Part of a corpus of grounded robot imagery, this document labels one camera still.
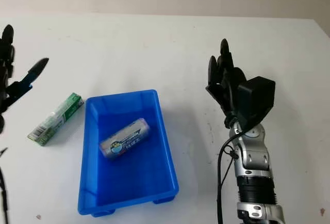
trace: black wire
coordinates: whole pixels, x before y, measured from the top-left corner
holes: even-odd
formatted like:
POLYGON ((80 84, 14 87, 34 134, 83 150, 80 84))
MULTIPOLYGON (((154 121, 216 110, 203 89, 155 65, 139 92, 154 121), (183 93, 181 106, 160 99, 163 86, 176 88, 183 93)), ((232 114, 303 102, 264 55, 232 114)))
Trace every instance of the black wire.
MULTIPOLYGON (((232 137, 230 137, 221 147, 220 152, 219 152, 219 157, 218 157, 218 196, 217 196, 217 216, 218 216, 218 224, 223 224, 223 220, 222 220, 222 206, 221 206, 221 188, 223 185, 224 181, 221 181, 221 158, 222 158, 222 154, 223 153, 227 153, 225 152, 225 148, 226 147, 230 147, 232 148, 229 143, 232 142, 233 140, 235 140, 236 138, 242 136, 243 134, 245 134, 248 130, 246 131, 242 131, 236 135, 233 135, 232 137)), ((233 158, 232 161, 230 162, 226 174, 224 176, 224 179, 226 178, 228 171, 230 169, 230 166, 232 165, 233 162, 233 158)))
POLYGON ((226 179, 227 174, 228 174, 228 172, 229 172, 229 169, 230 169, 230 167, 231 167, 231 165, 232 165, 232 163, 233 163, 233 160, 234 160, 234 158, 232 157, 232 159, 230 160, 230 163, 229 163, 229 165, 228 165, 228 167, 227 167, 227 170, 226 170, 225 176, 223 176, 223 179, 222 179, 222 182, 221 182, 221 185, 220 185, 221 188, 222 188, 223 183, 225 182, 225 179, 226 179))
POLYGON ((0 168, 0 188, 2 190, 1 194, 2 194, 2 204, 3 204, 3 212, 4 212, 4 216, 5 216, 5 224, 9 223, 8 220, 8 203, 7 203, 7 191, 6 191, 6 185, 5 185, 5 181, 4 181, 4 177, 0 168))

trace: white tabletop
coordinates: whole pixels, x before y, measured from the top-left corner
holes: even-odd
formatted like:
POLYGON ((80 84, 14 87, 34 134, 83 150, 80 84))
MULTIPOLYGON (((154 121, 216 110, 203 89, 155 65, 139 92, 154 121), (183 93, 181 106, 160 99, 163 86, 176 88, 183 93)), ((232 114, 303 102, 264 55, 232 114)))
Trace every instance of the white tabletop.
MULTIPOLYGON (((330 39, 313 20, 1 16, 0 28, 7 23, 15 30, 14 79, 38 59, 50 58, 33 90, 4 113, 0 148, 9 149, 0 165, 11 223, 215 223, 217 153, 228 130, 205 86, 209 58, 218 56, 222 38, 247 78, 276 81, 275 105, 262 123, 286 223, 329 222, 330 39), (46 147, 26 136, 71 92, 87 99, 142 89, 158 91, 180 191, 169 203, 125 207, 100 218, 81 216, 84 108, 46 147)), ((240 223, 237 191, 232 169, 223 188, 224 223, 240 223)))

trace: blue tray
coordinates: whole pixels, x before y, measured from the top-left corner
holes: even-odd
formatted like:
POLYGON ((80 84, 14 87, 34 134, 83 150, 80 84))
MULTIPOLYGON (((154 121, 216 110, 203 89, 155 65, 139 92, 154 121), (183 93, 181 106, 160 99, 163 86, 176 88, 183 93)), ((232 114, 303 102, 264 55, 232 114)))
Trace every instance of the blue tray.
POLYGON ((86 101, 78 212, 94 217, 119 207, 174 199, 179 187, 155 90, 89 98, 86 101), (98 144, 138 118, 149 137, 113 161, 98 144))

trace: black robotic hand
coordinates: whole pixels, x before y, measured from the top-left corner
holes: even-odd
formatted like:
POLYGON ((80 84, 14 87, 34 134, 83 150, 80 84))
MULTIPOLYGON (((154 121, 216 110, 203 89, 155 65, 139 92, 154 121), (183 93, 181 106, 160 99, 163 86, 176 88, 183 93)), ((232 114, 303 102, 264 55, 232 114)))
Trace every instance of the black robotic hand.
POLYGON ((12 63, 15 56, 13 36, 12 26, 7 25, 0 39, 0 133, 5 125, 1 113, 32 88, 31 83, 40 75, 48 62, 48 58, 39 60, 20 82, 16 81, 8 86, 8 78, 13 74, 12 63))

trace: green box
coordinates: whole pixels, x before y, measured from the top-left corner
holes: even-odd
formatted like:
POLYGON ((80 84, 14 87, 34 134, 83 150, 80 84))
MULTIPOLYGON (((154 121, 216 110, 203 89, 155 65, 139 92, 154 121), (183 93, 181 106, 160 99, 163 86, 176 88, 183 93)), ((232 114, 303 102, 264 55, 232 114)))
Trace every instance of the green box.
POLYGON ((27 137, 44 146, 57 130, 83 105, 81 96, 72 93, 45 121, 27 137))

